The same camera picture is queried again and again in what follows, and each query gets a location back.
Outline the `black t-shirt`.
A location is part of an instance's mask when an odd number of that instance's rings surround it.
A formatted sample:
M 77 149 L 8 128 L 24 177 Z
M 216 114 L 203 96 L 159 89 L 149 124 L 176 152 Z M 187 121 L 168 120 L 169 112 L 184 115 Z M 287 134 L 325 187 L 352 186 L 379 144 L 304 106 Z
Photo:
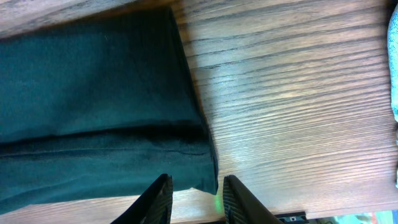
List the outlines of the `black t-shirt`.
M 161 174 L 215 194 L 213 141 L 172 10 L 1 41 L 1 212 L 139 195 Z

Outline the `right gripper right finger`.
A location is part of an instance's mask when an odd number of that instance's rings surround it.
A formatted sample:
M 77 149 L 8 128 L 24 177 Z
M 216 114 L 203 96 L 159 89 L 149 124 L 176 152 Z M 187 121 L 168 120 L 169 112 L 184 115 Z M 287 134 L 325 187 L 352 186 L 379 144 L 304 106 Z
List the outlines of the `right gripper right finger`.
M 223 206 L 227 224 L 282 223 L 235 175 L 224 177 Z

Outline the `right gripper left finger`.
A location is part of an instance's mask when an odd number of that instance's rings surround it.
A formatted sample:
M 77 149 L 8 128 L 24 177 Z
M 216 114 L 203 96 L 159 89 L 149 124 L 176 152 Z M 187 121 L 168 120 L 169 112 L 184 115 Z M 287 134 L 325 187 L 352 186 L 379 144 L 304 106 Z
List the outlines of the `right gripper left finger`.
M 172 177 L 162 174 L 111 224 L 170 224 L 172 203 Z

